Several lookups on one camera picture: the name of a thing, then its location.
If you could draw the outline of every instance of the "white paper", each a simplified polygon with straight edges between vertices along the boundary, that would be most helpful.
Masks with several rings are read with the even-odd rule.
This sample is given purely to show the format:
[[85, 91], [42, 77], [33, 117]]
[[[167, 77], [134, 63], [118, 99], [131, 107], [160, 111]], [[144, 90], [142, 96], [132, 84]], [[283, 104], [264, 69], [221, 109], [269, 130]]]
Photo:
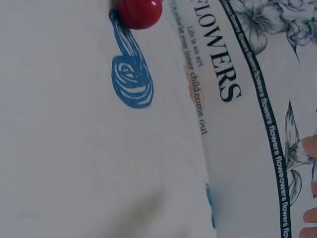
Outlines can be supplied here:
[[6, 238], [213, 237], [178, 35], [132, 31], [152, 103], [116, 94], [106, 0], [0, 3], [0, 231]]
[[171, 0], [218, 238], [298, 237], [316, 160], [315, 1]]

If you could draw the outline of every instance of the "red bead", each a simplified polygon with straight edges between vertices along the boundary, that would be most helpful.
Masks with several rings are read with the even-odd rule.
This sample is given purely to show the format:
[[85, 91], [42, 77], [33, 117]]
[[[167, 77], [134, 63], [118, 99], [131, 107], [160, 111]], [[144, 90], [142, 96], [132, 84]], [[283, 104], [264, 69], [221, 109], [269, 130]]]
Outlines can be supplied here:
[[161, 0], [119, 0], [117, 11], [120, 21], [131, 29], [153, 26], [162, 15]]

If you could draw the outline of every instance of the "hand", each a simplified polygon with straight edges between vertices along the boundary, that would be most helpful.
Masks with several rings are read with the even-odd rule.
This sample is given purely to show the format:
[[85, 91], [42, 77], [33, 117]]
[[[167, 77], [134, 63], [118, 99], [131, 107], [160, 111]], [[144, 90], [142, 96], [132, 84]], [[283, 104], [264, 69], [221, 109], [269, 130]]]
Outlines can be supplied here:
[[[313, 158], [317, 158], [317, 136], [306, 137], [303, 140], [303, 148]], [[317, 195], [317, 182], [312, 185], [312, 193]], [[317, 208], [305, 212], [303, 220], [306, 223], [317, 223]], [[317, 227], [303, 228], [300, 232], [300, 238], [317, 238]]]

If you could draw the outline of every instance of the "black border stripe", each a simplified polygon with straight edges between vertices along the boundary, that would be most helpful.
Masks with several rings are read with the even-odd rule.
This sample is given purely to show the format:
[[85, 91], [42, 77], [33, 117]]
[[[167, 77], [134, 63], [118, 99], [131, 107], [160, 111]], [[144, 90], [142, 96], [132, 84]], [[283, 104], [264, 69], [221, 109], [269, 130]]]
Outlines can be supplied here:
[[[276, 175], [276, 182], [277, 182], [277, 188], [278, 188], [278, 197], [279, 197], [279, 205], [280, 205], [280, 230], [281, 230], [281, 238], [283, 238], [283, 233], [284, 231], [288, 231], [288, 237], [289, 238], [292, 238], [292, 229], [291, 229], [291, 218], [290, 218], [290, 198], [289, 198], [289, 190], [288, 190], [288, 180], [287, 180], [287, 171], [286, 171], [286, 165], [285, 165], [285, 160], [284, 160], [284, 155], [283, 155], [283, 150], [282, 150], [282, 146], [281, 146], [281, 141], [280, 141], [280, 137], [279, 137], [279, 133], [278, 133], [278, 130], [277, 130], [277, 124], [276, 124], [276, 120], [275, 120], [275, 117], [274, 117], [274, 113], [273, 113], [273, 110], [272, 110], [272, 106], [271, 106], [271, 103], [269, 101], [269, 98], [268, 98], [268, 94], [267, 94], [267, 91], [266, 91], [266, 87], [265, 87], [265, 82], [264, 82], [264, 78], [263, 78], [263, 75], [262, 75], [262, 72], [261, 72], [261, 68], [259, 66], [259, 63], [257, 61], [257, 58], [255, 56], [255, 54], [253, 53], [252, 49], [251, 49], [251, 46], [249, 45], [249, 42], [248, 42], [248, 39], [246, 38], [244, 32], [243, 32], [243, 29], [241, 27], [241, 24], [236, 16], [236, 14], [234, 13], [233, 9], [232, 9], [232, 6], [230, 5], [230, 2], [228, 0], [219, 0], [230, 23], [231, 23], [231, 26], [234, 30], [234, 33], [236, 35], [236, 38], [237, 38], [237, 41], [239, 42], [239, 45], [240, 45], [240, 48], [243, 52], [243, 55], [246, 59], [246, 62], [248, 63], [248, 66], [249, 66], [249, 70], [250, 70], [250, 73], [251, 73], [251, 76], [252, 76], [252, 79], [253, 79], [253, 82], [254, 82], [254, 86], [255, 86], [255, 89], [256, 89], [256, 93], [257, 93], [257, 98], [258, 98], [258, 102], [259, 102], [259, 106], [260, 106], [260, 110], [261, 110], [261, 113], [262, 113], [262, 117], [263, 117], [263, 120], [264, 120], [264, 124], [265, 124], [265, 128], [266, 128], [266, 133], [267, 133], [267, 137], [268, 137], [268, 140], [269, 140], [269, 144], [270, 144], [270, 149], [271, 149], [271, 154], [272, 154], [272, 159], [273, 159], [273, 163], [274, 163], [274, 168], [275, 168], [275, 175]], [[255, 72], [255, 69], [254, 67], [252, 67], [251, 65], [251, 62], [250, 60], [253, 61], [253, 64], [255, 66], [255, 68], [257, 69], [256, 72], [257, 72], [257, 77], [260, 78], [260, 82], [261, 82], [261, 85], [262, 85], [262, 92], [259, 91], [258, 89], [258, 84], [257, 84], [257, 79], [256, 79], [256, 76], [254, 74]], [[266, 98], [267, 99], [267, 109], [269, 111], [269, 114], [271, 116], [271, 122], [270, 125], [267, 123], [267, 120], [266, 120], [266, 117], [265, 117], [265, 112], [264, 112], [264, 108], [262, 106], [262, 102], [261, 102], [261, 98]], [[284, 184], [285, 184], [285, 192], [286, 192], [286, 200], [285, 201], [282, 201], [282, 194], [281, 194], [281, 190], [280, 190], [280, 185], [281, 185], [281, 180], [278, 176], [278, 167], [277, 167], [277, 164], [276, 164], [276, 155], [274, 154], [274, 147], [273, 147], [273, 144], [271, 143], [271, 139], [270, 139], [270, 130], [269, 130], [269, 126], [272, 126], [274, 125], [276, 130], [275, 130], [275, 135], [276, 135], [276, 142], [277, 142], [277, 149], [278, 151], [280, 152], [279, 153], [279, 156], [282, 157], [282, 160], [281, 160], [281, 163], [282, 163], [282, 168], [283, 168], [283, 176], [284, 176]], [[287, 206], [287, 226], [283, 226], [283, 224], [285, 224], [285, 221], [283, 221], [283, 206], [282, 204], [285, 203], [285, 202], [288, 202]]]

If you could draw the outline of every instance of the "blue ink mark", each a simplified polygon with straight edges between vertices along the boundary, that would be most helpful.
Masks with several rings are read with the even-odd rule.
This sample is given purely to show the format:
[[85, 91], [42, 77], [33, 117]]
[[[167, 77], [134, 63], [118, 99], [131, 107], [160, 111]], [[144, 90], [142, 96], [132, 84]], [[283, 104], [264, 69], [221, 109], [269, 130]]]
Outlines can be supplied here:
[[206, 194], [207, 194], [207, 198], [211, 207], [211, 223], [212, 223], [212, 227], [214, 229], [216, 229], [216, 224], [215, 224], [215, 220], [214, 220], [214, 214], [212, 211], [212, 200], [211, 200], [211, 191], [210, 191], [210, 186], [208, 183], [206, 183]]
[[117, 17], [116, 10], [109, 11], [114, 36], [122, 52], [112, 59], [112, 84], [118, 97], [129, 107], [146, 108], [153, 98], [153, 81], [141, 50], [129, 29]]

